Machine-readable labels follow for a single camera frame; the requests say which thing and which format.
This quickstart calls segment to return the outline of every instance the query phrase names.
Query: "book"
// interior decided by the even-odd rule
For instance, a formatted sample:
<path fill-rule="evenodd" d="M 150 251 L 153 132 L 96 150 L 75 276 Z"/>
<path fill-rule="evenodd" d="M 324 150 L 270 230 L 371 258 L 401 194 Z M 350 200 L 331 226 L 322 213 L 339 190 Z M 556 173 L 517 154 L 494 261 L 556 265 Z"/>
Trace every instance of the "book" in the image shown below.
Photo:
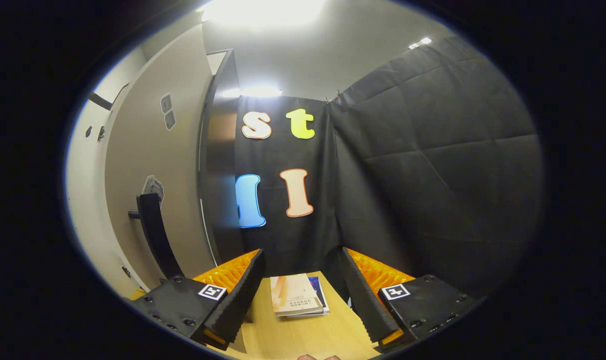
<path fill-rule="evenodd" d="M 302 317 L 325 315 L 325 314 L 330 313 L 330 306 L 328 305 L 327 300 L 325 299 L 325 293 L 323 292 L 323 287 L 321 287 L 321 282 L 318 279 L 318 276 L 311 276 L 309 278 L 309 282 L 310 282 L 310 284 L 312 284 L 312 287 L 314 288 L 314 291 L 316 292 L 316 296 L 318 297 L 318 300 L 321 301 L 321 304 L 323 305 L 323 310 L 319 310 L 319 311 L 313 312 L 313 313 L 307 312 L 305 314 L 289 315 L 290 318 L 302 318 Z"/>
<path fill-rule="evenodd" d="M 272 276 L 271 303 L 278 317 L 321 312 L 323 304 L 319 300 L 307 274 Z"/>

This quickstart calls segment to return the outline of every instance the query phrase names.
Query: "light switch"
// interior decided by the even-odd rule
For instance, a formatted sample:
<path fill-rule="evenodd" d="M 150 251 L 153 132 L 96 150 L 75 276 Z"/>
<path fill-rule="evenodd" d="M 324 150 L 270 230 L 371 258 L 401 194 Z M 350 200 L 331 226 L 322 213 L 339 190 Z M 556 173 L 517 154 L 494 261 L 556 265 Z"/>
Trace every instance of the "light switch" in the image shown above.
<path fill-rule="evenodd" d="M 161 99 L 161 111 L 163 114 L 167 114 L 172 109 L 172 98 L 170 94 L 163 96 Z"/>

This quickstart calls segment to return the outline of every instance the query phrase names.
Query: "foam letter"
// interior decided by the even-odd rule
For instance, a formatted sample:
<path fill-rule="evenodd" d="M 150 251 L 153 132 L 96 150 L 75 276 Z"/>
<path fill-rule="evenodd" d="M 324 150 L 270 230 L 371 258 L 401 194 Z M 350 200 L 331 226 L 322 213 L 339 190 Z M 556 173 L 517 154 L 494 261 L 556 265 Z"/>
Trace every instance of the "foam letter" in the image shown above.
<path fill-rule="evenodd" d="M 243 116 L 241 131 L 249 139 L 266 139 L 271 135 L 271 126 L 267 125 L 271 119 L 264 112 L 250 111 Z"/>
<path fill-rule="evenodd" d="M 305 109 L 296 109 L 285 114 L 292 119 L 292 133 L 299 139 L 309 139 L 314 136 L 314 130 L 307 129 L 307 122 L 314 121 L 314 117 L 305 113 Z"/>
<path fill-rule="evenodd" d="M 257 228 L 265 225 L 265 218 L 259 210 L 259 198 L 256 189 L 261 177 L 248 173 L 236 179 L 236 206 L 238 207 L 241 228 Z"/>
<path fill-rule="evenodd" d="M 291 218 L 304 217 L 314 211 L 314 207 L 307 202 L 305 176 L 307 176 L 307 170 L 302 168 L 291 168 L 280 173 L 280 178 L 285 180 L 287 185 L 289 209 L 286 214 Z"/>

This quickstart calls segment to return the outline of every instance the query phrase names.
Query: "blue book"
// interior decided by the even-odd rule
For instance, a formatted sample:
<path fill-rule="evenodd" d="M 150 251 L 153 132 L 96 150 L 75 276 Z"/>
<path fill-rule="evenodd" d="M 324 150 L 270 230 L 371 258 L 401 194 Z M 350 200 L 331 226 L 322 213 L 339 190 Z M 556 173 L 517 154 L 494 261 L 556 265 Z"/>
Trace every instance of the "blue book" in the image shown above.
<path fill-rule="evenodd" d="M 309 276 L 309 282 L 312 284 L 312 287 L 314 288 L 314 291 L 316 292 L 316 296 L 318 297 L 318 300 L 321 301 L 321 304 L 323 305 L 323 310 L 321 311 L 317 311 L 317 312 L 313 312 L 313 313 L 306 313 L 306 314 L 297 314 L 297 315 L 289 315 L 289 318 L 302 318 L 302 317 L 310 317 L 310 316 L 317 316 L 317 315 L 325 315 L 325 314 L 329 314 L 330 313 L 330 307 L 327 304 L 327 300 L 325 300 L 325 294 L 323 293 L 323 288 L 321 287 L 321 282 L 318 279 L 318 276 Z"/>

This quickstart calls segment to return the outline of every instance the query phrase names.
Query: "ceiling light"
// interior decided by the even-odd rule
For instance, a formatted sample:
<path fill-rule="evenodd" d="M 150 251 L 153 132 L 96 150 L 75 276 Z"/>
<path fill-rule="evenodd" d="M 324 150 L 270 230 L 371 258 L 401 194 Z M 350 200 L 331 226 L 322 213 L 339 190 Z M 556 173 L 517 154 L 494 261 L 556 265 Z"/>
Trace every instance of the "ceiling light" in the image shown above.
<path fill-rule="evenodd" d="M 241 89 L 229 89 L 221 91 L 220 96 L 223 98 L 238 98 L 238 96 L 241 96 Z"/>
<path fill-rule="evenodd" d="M 226 25 L 300 25 L 314 20 L 324 0 L 213 0 L 199 9 L 202 22 Z"/>
<path fill-rule="evenodd" d="M 269 87 L 257 87 L 242 89 L 242 96 L 257 96 L 259 98 L 270 98 L 272 96 L 280 96 L 283 93 L 281 89 L 269 88 Z"/>

